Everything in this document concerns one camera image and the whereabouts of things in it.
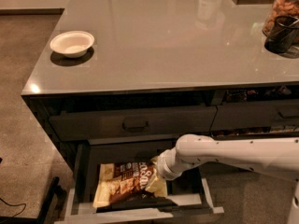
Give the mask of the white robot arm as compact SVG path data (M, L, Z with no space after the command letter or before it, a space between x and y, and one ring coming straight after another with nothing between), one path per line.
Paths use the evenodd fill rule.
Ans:
M185 134L173 148L158 156L156 167L160 178L174 180L183 172L212 161L295 183L287 224L299 223L298 137L215 140Z

